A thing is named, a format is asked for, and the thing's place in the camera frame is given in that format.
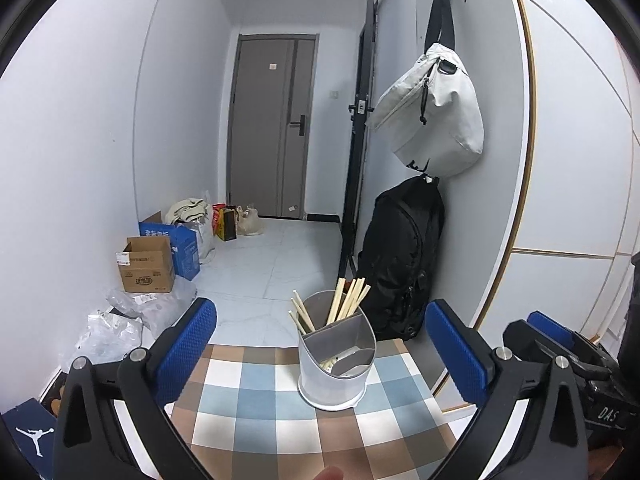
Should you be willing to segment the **person left hand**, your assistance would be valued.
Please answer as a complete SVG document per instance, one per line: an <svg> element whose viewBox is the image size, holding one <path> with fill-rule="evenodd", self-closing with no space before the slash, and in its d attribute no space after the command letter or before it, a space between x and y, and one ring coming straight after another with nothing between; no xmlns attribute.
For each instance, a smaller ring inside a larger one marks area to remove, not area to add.
<svg viewBox="0 0 640 480"><path fill-rule="evenodd" d="M335 466L329 466L320 471L312 480L343 480L344 471Z"/></svg>

